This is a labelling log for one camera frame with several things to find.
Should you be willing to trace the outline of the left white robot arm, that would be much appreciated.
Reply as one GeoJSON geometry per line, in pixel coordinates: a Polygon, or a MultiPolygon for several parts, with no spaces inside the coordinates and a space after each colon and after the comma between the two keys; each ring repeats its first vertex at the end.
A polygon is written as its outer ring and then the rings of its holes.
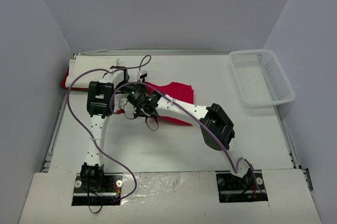
{"type": "Polygon", "coordinates": [[[99,81],[90,81],[87,93],[87,112],[90,116],[90,140],[80,176],[87,180],[87,185],[93,191],[101,191],[106,185],[104,177],[103,153],[105,133],[110,116],[114,112],[112,95],[115,89],[130,79],[127,69],[114,66],[111,72],[105,73],[99,81]]]}

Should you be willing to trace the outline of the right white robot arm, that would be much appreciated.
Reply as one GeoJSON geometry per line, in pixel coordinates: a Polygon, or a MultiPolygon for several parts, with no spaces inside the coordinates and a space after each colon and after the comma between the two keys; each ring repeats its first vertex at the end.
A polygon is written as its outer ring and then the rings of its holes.
{"type": "Polygon", "coordinates": [[[195,105],[158,91],[148,93],[146,90],[132,90],[126,100],[134,107],[135,117],[168,117],[200,127],[205,144],[222,151],[227,158],[234,184],[245,189],[252,183],[250,167],[234,140],[234,123],[220,105],[195,105]]]}

